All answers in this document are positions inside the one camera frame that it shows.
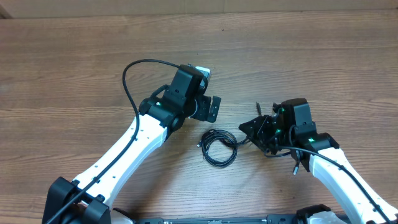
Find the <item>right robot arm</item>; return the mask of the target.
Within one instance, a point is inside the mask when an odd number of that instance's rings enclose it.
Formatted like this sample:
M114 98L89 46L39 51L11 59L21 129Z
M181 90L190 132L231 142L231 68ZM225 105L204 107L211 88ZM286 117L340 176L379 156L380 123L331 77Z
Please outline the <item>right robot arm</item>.
M397 209L383 200L355 171L338 142L318 133L305 98L273 104L271 115L262 115L239 129L265 155L277 157L288 150L300 166L312 173L334 196L351 223L397 223Z

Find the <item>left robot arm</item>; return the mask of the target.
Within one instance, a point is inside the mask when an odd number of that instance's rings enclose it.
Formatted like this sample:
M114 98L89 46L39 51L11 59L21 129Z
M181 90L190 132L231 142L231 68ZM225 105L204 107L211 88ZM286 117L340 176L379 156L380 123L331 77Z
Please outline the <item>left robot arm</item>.
M169 85L162 85L139 106L121 138L72 181L59 177L49 188L43 223L135 223L113 207L124 184L141 163L180 129L187 118L213 123L221 99L205 96L211 71L178 65Z

